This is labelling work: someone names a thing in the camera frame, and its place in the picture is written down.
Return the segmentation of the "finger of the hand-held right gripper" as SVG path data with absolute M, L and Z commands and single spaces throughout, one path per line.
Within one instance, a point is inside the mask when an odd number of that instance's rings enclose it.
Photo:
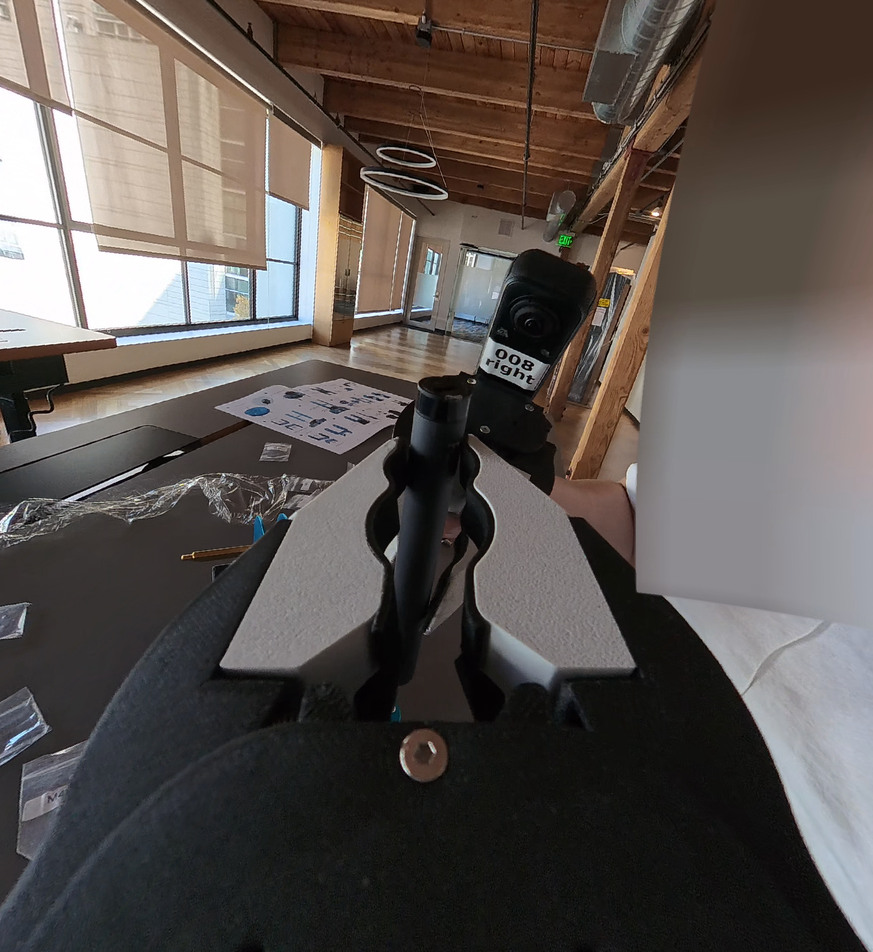
M 476 555 L 476 547 L 469 539 L 454 541 L 453 559 L 438 579 L 434 602 L 426 618 L 424 634 L 434 634 L 454 613 L 462 608 L 468 566 Z

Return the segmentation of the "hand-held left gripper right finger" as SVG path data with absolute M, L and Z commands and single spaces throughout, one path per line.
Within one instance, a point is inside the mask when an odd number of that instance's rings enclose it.
M 472 480 L 489 514 L 471 564 L 478 664 L 500 688 L 628 676 L 633 657 L 564 510 L 478 439 Z

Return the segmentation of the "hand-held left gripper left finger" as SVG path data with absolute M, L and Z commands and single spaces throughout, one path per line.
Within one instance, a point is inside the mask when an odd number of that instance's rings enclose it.
M 406 443 L 390 439 L 292 519 L 225 651 L 229 675 L 364 684 L 398 666 L 393 564 Z

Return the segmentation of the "black metal tube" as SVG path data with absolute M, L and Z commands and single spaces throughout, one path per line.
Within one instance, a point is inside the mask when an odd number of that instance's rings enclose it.
M 426 377 L 418 385 L 394 567 L 398 685 L 411 681 L 419 658 L 474 386 L 464 373 Z

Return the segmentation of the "person's right forearm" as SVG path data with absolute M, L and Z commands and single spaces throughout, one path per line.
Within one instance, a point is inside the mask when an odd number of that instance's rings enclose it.
M 634 508 L 624 482 L 556 478 L 551 498 L 572 518 L 582 518 L 634 565 Z

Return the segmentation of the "dark desk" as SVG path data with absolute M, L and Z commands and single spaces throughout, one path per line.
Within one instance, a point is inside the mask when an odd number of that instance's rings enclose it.
M 199 446 L 101 494 L 137 495 L 195 475 L 279 475 L 260 461 L 275 434 L 217 410 L 272 384 L 345 378 L 413 397 L 417 385 L 379 373 L 306 361 L 95 422 L 141 424 L 196 438 Z M 212 514 L 192 489 L 166 514 L 126 523 L 99 513 L 0 550 L 0 606 L 29 604 L 20 638 L 0 640 L 0 703 L 28 689 L 48 732 L 0 766 L 0 905 L 25 868 L 16 853 L 22 764 L 85 741 L 109 700 L 162 628 L 212 581 L 211 566 L 181 554 L 248 542 L 250 525 Z

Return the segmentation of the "wood-edged office desk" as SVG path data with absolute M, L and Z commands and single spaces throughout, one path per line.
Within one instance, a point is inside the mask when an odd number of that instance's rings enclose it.
M 103 332 L 0 308 L 0 415 L 10 441 L 37 435 L 27 393 L 67 384 L 67 354 L 112 350 L 117 344 Z

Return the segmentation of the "glass door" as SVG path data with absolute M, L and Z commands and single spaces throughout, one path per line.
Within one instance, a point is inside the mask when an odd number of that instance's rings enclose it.
M 422 235 L 415 239 L 405 307 L 405 324 L 409 327 L 436 331 L 446 251 L 446 240 Z

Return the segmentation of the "printed instruction sheet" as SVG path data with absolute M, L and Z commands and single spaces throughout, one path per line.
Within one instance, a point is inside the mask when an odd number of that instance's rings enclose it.
M 342 454 L 393 427 L 411 402 L 410 398 L 338 378 L 297 387 L 264 387 L 217 409 Z

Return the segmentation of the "crumpled clear plastic wrap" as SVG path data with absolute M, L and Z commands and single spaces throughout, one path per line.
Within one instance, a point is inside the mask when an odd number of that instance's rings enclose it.
M 235 473 L 203 474 L 115 501 L 27 499 L 0 518 L 0 550 L 53 534 L 91 515 L 128 525 L 170 512 L 184 498 L 201 493 L 209 512 L 231 525 L 251 525 L 255 519 L 274 521 L 306 506 L 333 484 L 332 480 L 280 475 L 267 478 Z

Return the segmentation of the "person's white shirt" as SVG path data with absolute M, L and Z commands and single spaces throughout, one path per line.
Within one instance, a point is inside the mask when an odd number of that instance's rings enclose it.
M 752 714 L 815 865 L 873 950 L 873 632 L 671 598 Z

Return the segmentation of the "beige roller blind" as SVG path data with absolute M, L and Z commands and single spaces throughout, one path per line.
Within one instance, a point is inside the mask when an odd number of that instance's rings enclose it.
M 267 126 L 268 195 L 309 210 L 311 160 L 312 144 L 271 113 Z
M 57 7 L 98 248 L 264 268 L 264 103 L 135 2 Z

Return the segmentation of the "wooden support post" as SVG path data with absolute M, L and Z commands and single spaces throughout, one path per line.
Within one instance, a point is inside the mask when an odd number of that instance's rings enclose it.
M 598 476 L 642 366 L 671 207 L 672 203 L 669 202 L 660 218 L 654 241 L 647 249 L 604 380 L 597 390 L 594 405 L 567 472 L 569 480 L 589 480 Z

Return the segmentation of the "silver ventilation duct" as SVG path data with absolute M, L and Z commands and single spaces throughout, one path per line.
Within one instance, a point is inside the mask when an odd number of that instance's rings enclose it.
M 583 100 L 607 125 L 630 125 L 662 65 L 690 38 L 700 1 L 610 1 L 599 30 Z

